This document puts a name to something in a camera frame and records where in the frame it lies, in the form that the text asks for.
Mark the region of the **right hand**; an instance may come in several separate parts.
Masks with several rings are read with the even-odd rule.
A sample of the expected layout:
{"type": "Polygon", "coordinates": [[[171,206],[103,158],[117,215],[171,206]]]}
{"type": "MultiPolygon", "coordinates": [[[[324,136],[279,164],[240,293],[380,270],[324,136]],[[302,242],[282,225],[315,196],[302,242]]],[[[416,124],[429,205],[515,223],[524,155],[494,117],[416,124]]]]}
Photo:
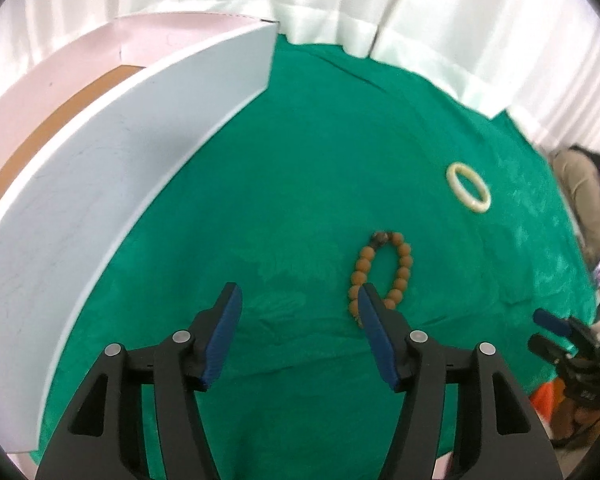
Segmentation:
{"type": "Polygon", "coordinates": [[[600,410],[590,410],[565,398],[550,420],[554,448],[587,448],[600,436],[600,410]]]}

